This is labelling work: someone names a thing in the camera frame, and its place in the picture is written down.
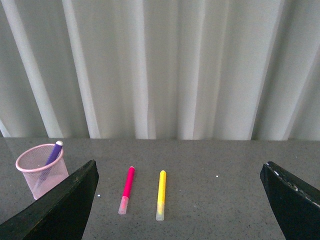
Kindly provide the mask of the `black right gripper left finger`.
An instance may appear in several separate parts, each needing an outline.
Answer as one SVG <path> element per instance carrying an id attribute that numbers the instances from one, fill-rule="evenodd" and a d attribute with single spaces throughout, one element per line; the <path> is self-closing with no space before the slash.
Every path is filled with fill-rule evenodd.
<path id="1" fill-rule="evenodd" d="M 88 161 L 65 180 L 0 226 L 2 240 L 80 240 L 99 181 Z"/>

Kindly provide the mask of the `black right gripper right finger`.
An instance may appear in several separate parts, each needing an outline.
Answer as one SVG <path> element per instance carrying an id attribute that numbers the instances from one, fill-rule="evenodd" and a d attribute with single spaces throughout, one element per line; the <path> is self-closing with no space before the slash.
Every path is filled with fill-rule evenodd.
<path id="1" fill-rule="evenodd" d="M 287 240 L 320 238 L 320 191 L 269 161 L 260 180 L 270 207 Z"/>

